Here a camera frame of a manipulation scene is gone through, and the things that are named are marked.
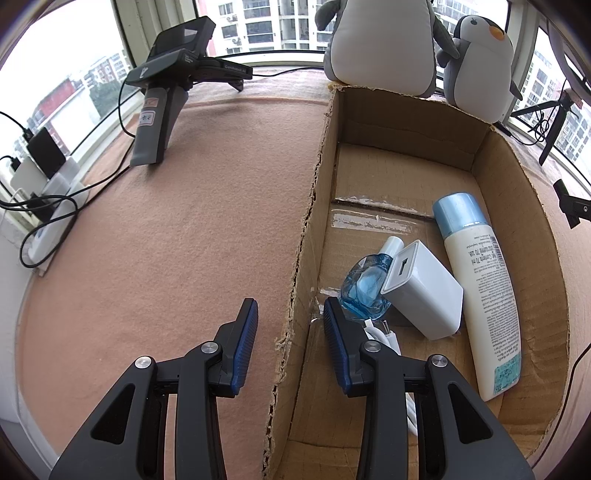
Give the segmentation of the black tripod stand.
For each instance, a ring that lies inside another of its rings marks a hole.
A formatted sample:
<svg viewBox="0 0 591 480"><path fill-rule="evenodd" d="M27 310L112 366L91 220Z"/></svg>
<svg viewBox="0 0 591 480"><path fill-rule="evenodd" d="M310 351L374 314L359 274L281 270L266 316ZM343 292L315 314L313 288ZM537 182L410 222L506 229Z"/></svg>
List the black tripod stand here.
<svg viewBox="0 0 591 480"><path fill-rule="evenodd" d="M571 89L563 89L557 100L548 100L523 109L515 110L510 117L525 122L524 117L529 114L539 114L537 123L531 128L535 132L536 142L544 142L544 148L539 156L539 164L543 165L547 160L556 140L565 124L571 107L580 100L579 96Z"/></svg>

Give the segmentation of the white power strip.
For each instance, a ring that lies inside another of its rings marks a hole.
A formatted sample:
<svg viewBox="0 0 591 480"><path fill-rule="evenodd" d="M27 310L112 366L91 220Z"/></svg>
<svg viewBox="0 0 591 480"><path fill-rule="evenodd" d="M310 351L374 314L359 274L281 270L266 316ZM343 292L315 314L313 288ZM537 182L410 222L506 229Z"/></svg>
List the white power strip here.
<svg viewBox="0 0 591 480"><path fill-rule="evenodd" d="M26 156L16 169L10 185L25 195L27 207L41 224L60 217L59 221L37 230L28 241L26 252L30 264L46 269L52 258L51 251L58 245L66 228L73 222L75 208L81 209L89 196L77 178L78 163L67 156L65 163L48 179L37 164Z"/></svg>

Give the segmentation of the small blue glass bottle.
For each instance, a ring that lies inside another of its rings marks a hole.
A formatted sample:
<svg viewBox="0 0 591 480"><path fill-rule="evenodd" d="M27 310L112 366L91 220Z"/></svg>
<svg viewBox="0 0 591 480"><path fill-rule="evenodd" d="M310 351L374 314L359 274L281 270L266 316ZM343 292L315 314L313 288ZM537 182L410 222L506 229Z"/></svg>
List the small blue glass bottle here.
<svg viewBox="0 0 591 480"><path fill-rule="evenodd" d="M339 290L339 303L355 319L378 320L391 303L381 294L394 257L403 249L404 241L390 236L381 250L367 255L349 270Z"/></svg>

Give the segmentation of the cardboard box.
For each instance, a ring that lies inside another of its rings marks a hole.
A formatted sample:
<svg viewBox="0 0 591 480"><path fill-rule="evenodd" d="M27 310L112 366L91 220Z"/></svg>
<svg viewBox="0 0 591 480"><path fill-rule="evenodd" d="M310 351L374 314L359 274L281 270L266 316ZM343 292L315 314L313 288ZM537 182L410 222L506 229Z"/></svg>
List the cardboard box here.
<svg viewBox="0 0 591 480"><path fill-rule="evenodd" d="M312 139L307 210L276 336L263 477L356 475L365 403L335 381L318 304L391 235L444 257L433 206L456 192L472 194L491 222L518 306L521 378L491 408L536 476L546 477L588 412L574 364L588 335L587 228L568 226L535 157L441 102L342 88Z"/></svg>

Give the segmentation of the small plush penguin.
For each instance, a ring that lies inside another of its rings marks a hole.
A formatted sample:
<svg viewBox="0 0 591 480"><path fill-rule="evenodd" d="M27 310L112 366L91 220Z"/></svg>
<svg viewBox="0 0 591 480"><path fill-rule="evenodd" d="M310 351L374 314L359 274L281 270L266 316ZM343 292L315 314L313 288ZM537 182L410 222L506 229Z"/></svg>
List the small plush penguin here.
<svg viewBox="0 0 591 480"><path fill-rule="evenodd" d="M456 24L453 43L457 58L443 50L436 55L447 102L490 124L500 121L511 99L522 98L511 74L510 37L494 21L466 15Z"/></svg>

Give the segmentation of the large plush penguin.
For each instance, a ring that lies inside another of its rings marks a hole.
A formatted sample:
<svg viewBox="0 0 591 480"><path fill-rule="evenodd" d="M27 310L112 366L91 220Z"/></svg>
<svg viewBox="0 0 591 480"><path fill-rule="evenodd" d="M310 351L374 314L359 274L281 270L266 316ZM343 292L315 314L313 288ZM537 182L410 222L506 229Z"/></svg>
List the large plush penguin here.
<svg viewBox="0 0 591 480"><path fill-rule="evenodd" d="M345 85L428 98L436 90L435 48L460 57L430 1L326 1L315 25L324 31L329 23L325 75Z"/></svg>

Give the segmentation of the white usb wall charger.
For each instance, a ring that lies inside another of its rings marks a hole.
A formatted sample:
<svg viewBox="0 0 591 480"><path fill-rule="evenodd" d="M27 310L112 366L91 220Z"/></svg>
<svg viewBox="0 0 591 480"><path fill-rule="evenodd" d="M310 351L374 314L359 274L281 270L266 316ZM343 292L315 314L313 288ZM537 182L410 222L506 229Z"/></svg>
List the white usb wall charger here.
<svg viewBox="0 0 591 480"><path fill-rule="evenodd" d="M420 240L394 257L381 289L381 295L431 341L459 330L463 294L463 287Z"/></svg>

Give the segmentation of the pink table blanket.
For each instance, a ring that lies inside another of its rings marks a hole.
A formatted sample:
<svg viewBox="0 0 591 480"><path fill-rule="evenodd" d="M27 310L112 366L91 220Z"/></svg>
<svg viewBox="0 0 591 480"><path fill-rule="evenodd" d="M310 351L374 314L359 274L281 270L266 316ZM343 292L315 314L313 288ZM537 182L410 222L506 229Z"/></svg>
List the pink table blanket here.
<svg viewBox="0 0 591 480"><path fill-rule="evenodd" d="M164 161L130 169L81 214L31 287L18 342L25 404L56 452L137 357L185 354L252 297L245 387L218 412L228 477L262 477L325 111L246 94L189 104Z"/></svg>

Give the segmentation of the checkered beige cloth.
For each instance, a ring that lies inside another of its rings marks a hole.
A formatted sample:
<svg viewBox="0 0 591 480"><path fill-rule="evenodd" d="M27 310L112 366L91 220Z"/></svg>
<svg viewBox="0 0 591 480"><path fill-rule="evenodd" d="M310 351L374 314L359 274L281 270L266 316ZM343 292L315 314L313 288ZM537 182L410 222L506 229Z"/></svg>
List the checkered beige cloth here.
<svg viewBox="0 0 591 480"><path fill-rule="evenodd" d="M242 92L225 83L200 83L189 91L188 103L263 99L327 103L332 95L331 89L331 82L320 66L256 67L252 80L245 81Z"/></svg>

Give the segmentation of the white lotion bottle blue cap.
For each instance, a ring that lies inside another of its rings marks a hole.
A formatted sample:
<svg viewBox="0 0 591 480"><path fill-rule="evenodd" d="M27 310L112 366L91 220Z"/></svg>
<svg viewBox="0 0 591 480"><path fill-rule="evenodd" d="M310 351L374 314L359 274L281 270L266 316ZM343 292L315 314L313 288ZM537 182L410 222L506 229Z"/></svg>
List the white lotion bottle blue cap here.
<svg viewBox="0 0 591 480"><path fill-rule="evenodd" d="M499 241L476 198L465 192L433 205L453 275L464 289L463 314L480 396L490 401L521 376L521 330Z"/></svg>

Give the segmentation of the black handheld gripper on stand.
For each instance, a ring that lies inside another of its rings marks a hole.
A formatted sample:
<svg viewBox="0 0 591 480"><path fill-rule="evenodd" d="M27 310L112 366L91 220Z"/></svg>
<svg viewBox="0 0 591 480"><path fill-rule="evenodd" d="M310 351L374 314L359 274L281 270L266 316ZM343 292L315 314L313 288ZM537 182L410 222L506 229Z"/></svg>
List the black handheld gripper on stand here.
<svg viewBox="0 0 591 480"><path fill-rule="evenodd" d="M206 16L161 31L148 57L125 83L144 93L130 165L156 165L164 152L188 92L198 83L225 83L240 92L252 67L206 55L215 23Z"/></svg>

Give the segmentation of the black power adapter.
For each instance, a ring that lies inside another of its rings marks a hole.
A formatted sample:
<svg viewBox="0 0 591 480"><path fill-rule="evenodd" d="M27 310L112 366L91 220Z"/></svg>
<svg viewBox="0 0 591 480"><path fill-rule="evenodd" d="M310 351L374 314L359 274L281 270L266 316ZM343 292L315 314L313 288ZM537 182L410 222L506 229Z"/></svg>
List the black power adapter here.
<svg viewBox="0 0 591 480"><path fill-rule="evenodd" d="M48 180L58 173L66 162L66 157L45 127L27 141L27 149Z"/></svg>

